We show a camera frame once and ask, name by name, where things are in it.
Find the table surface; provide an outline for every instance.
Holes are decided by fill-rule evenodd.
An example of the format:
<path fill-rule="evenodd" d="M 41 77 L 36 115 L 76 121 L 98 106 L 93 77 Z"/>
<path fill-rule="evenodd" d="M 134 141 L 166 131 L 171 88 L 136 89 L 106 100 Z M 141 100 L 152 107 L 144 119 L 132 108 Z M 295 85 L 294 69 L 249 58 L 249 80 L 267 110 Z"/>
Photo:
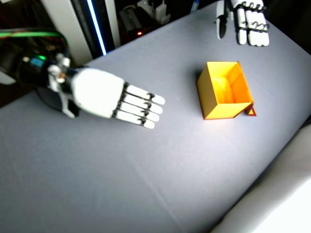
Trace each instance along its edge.
<path fill-rule="evenodd" d="M 34 93 L 0 110 L 0 232 L 203 232 L 229 210 L 310 115 L 311 56 L 273 25 L 266 48 L 232 22 L 218 40 L 215 7 L 89 64 L 166 99 L 153 130 Z M 206 61 L 240 61 L 257 117 L 203 120 Z"/>

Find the led light strip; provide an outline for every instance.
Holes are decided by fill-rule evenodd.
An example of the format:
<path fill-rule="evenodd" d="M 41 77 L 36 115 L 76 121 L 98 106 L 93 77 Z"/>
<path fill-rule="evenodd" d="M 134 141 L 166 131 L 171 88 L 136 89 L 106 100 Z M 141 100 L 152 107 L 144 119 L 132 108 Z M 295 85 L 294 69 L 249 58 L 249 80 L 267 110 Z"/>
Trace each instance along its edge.
<path fill-rule="evenodd" d="M 95 26 L 95 30 L 96 30 L 96 34 L 97 34 L 99 43 L 100 43 L 102 51 L 103 51 L 103 55 L 106 56 L 107 53 L 106 53 L 106 49 L 105 49 L 105 46 L 104 46 L 103 38 L 102 38 L 102 35 L 101 35 L 101 31 L 99 30 L 99 26 L 98 26 L 98 23 L 97 23 L 97 19 L 96 19 L 96 15 L 95 15 L 95 12 L 94 12 L 92 0 L 87 0 L 87 4 L 88 4 L 88 7 L 89 7 L 89 11 L 91 12 L 91 15 L 92 15 L 92 20 L 93 20 L 93 23 L 94 23 L 94 26 Z"/>

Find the open box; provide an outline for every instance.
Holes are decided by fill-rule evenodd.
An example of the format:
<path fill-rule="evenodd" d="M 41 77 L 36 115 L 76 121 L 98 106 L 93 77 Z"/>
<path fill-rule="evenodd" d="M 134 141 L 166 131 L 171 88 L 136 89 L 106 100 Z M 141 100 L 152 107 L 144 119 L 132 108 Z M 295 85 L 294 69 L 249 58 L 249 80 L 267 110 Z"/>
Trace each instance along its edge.
<path fill-rule="evenodd" d="M 255 116 L 253 98 L 239 62 L 207 62 L 197 81 L 204 119 Z"/>

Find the green led light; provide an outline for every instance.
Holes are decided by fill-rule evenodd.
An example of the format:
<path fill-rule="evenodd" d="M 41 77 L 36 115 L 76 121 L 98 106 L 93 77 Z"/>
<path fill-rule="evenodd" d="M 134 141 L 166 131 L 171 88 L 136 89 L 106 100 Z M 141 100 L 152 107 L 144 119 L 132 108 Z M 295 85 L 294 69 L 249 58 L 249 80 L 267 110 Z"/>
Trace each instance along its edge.
<path fill-rule="evenodd" d="M 43 61 L 45 61 L 47 59 L 45 56 L 42 56 L 42 55 L 38 55 L 38 58 L 40 58 Z"/>

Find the white robotic hand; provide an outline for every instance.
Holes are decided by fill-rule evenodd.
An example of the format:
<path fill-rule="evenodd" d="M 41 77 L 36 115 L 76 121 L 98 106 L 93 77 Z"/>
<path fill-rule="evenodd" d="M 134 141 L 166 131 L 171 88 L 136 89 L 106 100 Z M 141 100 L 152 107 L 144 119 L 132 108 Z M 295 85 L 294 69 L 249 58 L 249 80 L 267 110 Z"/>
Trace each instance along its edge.
<path fill-rule="evenodd" d="M 100 116 L 115 117 L 153 129 L 159 121 L 163 97 L 126 83 L 123 79 L 93 68 L 84 68 L 71 79 L 74 103 Z"/>
<path fill-rule="evenodd" d="M 238 43 L 244 45 L 247 41 L 252 46 L 268 46 L 269 25 L 266 22 L 263 10 L 265 6 L 262 0 L 220 0 L 217 3 L 217 35 L 224 36 L 224 24 L 226 23 L 226 4 L 233 11 L 237 31 Z"/>

